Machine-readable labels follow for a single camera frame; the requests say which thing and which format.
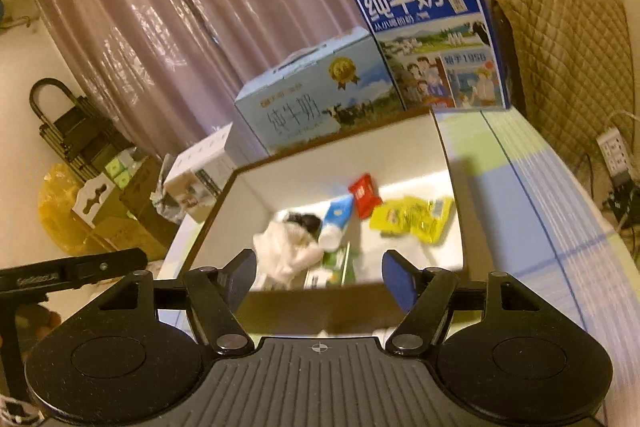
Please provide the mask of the yellow snack packet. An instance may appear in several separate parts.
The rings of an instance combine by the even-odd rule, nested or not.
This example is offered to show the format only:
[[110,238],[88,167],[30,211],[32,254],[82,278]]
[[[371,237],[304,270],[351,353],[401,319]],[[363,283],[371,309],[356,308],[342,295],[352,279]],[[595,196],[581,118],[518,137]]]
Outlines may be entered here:
[[444,237],[454,198],[425,200],[414,196],[391,199],[375,207],[369,228],[385,235],[412,235],[420,242],[435,245]]

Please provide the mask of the white knitted sock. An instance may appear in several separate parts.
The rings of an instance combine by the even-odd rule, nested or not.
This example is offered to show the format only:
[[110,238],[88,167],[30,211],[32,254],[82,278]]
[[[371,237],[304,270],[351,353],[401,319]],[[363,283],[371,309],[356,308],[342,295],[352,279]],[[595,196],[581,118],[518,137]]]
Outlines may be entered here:
[[324,256],[314,236],[288,221],[270,221],[265,231],[253,235],[253,249],[259,277],[282,286],[290,285]]

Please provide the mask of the green white carton box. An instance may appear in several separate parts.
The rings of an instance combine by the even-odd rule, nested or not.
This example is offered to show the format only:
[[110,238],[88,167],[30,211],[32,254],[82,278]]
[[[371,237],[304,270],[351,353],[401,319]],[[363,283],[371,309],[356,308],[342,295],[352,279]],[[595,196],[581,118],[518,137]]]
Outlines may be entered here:
[[337,251],[325,253],[318,265],[307,270],[304,288],[322,289],[355,284],[358,256],[357,249],[351,243],[346,243]]

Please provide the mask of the red snack packet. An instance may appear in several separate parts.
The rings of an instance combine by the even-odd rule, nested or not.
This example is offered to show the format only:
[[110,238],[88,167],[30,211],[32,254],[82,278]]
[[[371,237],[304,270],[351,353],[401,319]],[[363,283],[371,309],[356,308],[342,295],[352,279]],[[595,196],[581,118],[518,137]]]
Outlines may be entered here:
[[382,204],[382,198],[375,190],[370,173],[363,174],[350,184],[348,191],[354,196],[357,215],[361,220],[370,218],[373,210]]

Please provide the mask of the blue hand cream tube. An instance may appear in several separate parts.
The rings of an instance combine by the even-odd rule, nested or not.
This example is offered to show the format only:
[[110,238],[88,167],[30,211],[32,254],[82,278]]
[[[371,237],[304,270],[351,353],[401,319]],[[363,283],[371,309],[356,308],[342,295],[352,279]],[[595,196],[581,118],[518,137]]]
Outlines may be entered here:
[[322,221],[318,244],[324,251],[337,251],[352,217],[354,196],[332,200]]

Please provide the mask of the yellow plastic bag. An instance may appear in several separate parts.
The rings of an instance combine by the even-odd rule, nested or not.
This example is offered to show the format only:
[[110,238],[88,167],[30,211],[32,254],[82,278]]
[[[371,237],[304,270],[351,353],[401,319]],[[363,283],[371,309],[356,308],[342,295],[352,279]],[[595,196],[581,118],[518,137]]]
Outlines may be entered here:
[[81,185],[72,169],[54,164],[43,177],[38,193],[40,225],[58,248],[73,257],[104,254],[105,248],[73,207]]

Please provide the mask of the brown cardboard storage box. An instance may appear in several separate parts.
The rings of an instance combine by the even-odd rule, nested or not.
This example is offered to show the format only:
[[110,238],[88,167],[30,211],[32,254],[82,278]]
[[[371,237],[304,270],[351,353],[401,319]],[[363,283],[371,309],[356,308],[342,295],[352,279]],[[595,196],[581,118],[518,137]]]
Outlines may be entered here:
[[404,310],[383,282],[386,251],[415,267],[464,265],[454,187],[431,113],[405,115],[238,170],[183,269],[244,249],[257,272],[236,318],[251,334],[390,329]]

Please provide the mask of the brown cardboard boxes on floor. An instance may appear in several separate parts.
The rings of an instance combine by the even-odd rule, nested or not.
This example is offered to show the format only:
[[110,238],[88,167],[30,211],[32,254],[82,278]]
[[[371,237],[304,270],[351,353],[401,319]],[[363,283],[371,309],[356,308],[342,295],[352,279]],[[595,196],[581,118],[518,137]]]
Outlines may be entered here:
[[101,173],[78,191],[70,215],[113,251],[140,248],[150,261],[164,259],[178,225],[159,215],[151,202],[159,174],[154,157],[142,161],[124,188]]

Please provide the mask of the white appliance product box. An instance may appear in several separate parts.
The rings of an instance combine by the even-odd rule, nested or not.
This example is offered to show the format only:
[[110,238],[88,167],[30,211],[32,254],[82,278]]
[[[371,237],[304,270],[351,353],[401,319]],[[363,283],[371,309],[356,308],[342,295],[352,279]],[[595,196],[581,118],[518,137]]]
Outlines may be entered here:
[[253,132],[227,124],[177,156],[163,189],[188,216],[203,223],[235,170],[265,157]]

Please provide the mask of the grey sock in box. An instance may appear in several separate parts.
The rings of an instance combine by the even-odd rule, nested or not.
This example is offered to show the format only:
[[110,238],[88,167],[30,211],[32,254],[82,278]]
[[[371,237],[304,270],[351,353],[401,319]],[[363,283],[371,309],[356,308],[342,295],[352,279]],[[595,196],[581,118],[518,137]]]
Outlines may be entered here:
[[289,212],[284,221],[299,225],[315,239],[319,236],[322,228],[322,220],[313,213]]

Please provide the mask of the grey blue milk case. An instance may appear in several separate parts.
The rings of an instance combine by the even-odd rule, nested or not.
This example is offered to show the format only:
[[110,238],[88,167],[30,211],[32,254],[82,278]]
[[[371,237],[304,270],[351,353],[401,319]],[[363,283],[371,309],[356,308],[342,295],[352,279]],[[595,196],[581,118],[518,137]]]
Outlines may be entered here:
[[248,82],[234,105],[270,154],[405,109],[375,40],[362,27],[290,55]]

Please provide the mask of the white power strip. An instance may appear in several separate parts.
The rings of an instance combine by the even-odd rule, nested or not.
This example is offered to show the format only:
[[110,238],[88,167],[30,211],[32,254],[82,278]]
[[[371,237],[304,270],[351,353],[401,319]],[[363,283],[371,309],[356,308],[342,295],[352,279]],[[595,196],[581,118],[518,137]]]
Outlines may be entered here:
[[631,156],[627,144],[616,127],[609,127],[597,137],[606,170],[615,178],[624,172],[631,173]]

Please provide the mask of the blue milk carton box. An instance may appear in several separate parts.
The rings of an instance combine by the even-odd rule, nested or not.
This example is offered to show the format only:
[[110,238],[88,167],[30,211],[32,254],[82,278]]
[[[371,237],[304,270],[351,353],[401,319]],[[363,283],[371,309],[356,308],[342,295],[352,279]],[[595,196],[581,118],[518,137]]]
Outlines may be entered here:
[[405,108],[510,107],[488,0],[355,0]]

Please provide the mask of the beige quilted chair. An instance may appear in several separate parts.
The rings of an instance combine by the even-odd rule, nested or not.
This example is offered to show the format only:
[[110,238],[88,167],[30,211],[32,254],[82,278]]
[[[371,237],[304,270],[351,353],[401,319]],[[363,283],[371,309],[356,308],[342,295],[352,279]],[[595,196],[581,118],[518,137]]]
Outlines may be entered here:
[[512,104],[583,187],[611,186],[597,137],[616,124],[626,144],[636,108],[624,0],[491,0]]

